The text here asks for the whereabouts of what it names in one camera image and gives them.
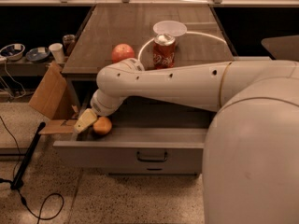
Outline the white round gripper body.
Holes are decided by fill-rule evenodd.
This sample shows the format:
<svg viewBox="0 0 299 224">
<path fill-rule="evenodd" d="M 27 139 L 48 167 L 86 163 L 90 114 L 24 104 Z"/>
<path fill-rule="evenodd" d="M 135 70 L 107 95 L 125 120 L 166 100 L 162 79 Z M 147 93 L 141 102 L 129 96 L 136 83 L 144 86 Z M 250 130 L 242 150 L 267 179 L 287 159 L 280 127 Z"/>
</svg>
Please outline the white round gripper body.
<svg viewBox="0 0 299 224">
<path fill-rule="evenodd" d="M 97 90 L 90 101 L 92 110 L 101 117 L 107 117 L 115 113 L 122 105 L 125 97 L 112 97 L 101 90 Z"/>
</svg>

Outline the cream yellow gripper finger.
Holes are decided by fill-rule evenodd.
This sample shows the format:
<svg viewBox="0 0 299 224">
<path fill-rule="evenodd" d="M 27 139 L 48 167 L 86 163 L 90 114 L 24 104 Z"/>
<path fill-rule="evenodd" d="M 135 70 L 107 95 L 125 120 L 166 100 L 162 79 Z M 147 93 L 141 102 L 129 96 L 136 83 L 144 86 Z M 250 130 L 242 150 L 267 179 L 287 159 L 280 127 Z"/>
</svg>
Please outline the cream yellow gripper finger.
<svg viewBox="0 0 299 224">
<path fill-rule="evenodd" d="M 76 133 L 82 133 L 91 125 L 93 125 L 96 121 L 97 115 L 95 114 L 95 112 L 92 109 L 87 108 L 75 123 L 74 131 Z"/>
</svg>

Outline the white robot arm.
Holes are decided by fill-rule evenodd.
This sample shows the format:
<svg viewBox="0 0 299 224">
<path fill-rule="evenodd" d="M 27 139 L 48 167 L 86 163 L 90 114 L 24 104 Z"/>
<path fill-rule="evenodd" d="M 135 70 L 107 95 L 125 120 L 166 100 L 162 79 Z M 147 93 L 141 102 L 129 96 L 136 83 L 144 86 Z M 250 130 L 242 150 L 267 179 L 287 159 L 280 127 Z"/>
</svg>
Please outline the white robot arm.
<svg viewBox="0 0 299 224">
<path fill-rule="evenodd" d="M 106 66 L 86 130 L 129 96 L 215 112 L 203 156 L 206 224 L 299 224 L 299 63 L 229 61 L 145 70 L 137 59 Z"/>
</svg>

